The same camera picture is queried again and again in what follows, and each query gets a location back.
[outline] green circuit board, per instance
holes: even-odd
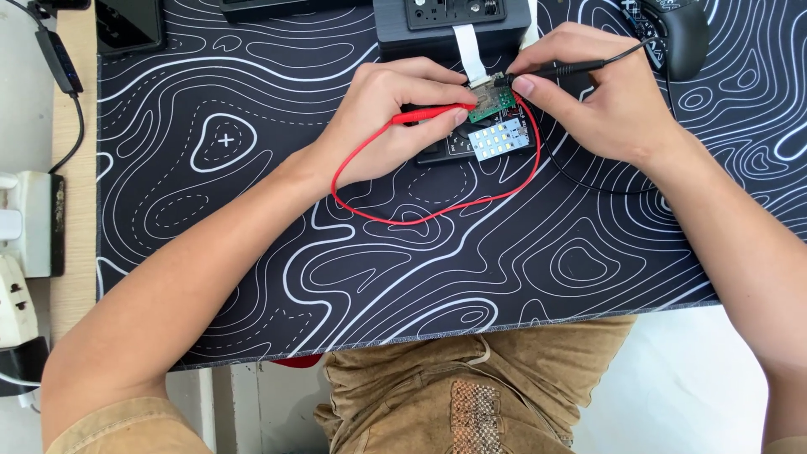
[[[468,113],[471,123],[476,123],[483,118],[487,118],[495,113],[516,105],[516,99],[512,97],[512,92],[507,86],[494,86],[497,78],[503,78],[502,73],[495,74],[489,82],[486,82],[471,91],[476,95],[478,101],[476,108]]]

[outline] black desk mat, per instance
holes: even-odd
[[[378,56],[370,8],[235,27],[215,0],[166,0],[165,9],[168,49],[99,62],[99,295],[313,141],[355,67]],[[806,239],[807,4],[708,0],[705,10],[709,61],[697,80],[673,84],[679,119]],[[538,15],[542,32],[574,20],[628,34],[608,0],[546,0]],[[580,149],[551,118],[541,126],[573,174],[647,184]],[[531,159],[408,163],[343,197],[382,215],[433,212],[512,189]],[[423,225],[365,222],[320,201],[177,368],[716,303],[658,192],[599,195],[544,158],[520,194]]]

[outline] hand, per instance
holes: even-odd
[[[341,163],[392,116],[401,113],[402,105],[476,104],[476,96],[461,86],[465,81],[464,75],[428,58],[359,66],[331,123],[316,142],[300,151],[301,164],[316,170],[330,188]],[[467,117],[467,110],[456,108],[417,126],[392,125],[350,162],[337,186],[392,172],[422,149],[446,138]]]
[[[524,49],[508,73],[534,71],[540,64],[555,60],[608,59],[636,44],[633,38],[567,22]],[[667,110],[643,49],[593,71],[591,76],[596,89],[583,102],[554,81],[530,74],[518,77],[512,88],[553,116],[583,147],[603,158],[642,168],[655,154],[688,142],[688,132]]]

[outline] plus symbol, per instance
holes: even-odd
[[[227,148],[227,147],[228,147],[228,145],[227,145],[227,144],[228,144],[228,143],[230,143],[230,142],[232,142],[232,141],[234,141],[234,140],[235,140],[235,139],[231,139],[231,138],[227,137],[227,134],[224,134],[224,139],[221,139],[221,140],[219,141],[219,143],[222,143],[222,142],[223,142],[223,143],[224,143],[224,148]]]

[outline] black mouse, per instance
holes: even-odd
[[[647,56],[656,69],[666,70],[676,82],[692,79],[700,72],[709,53],[709,23],[700,2],[622,0],[621,8],[638,39],[662,38],[663,45],[647,46]]]

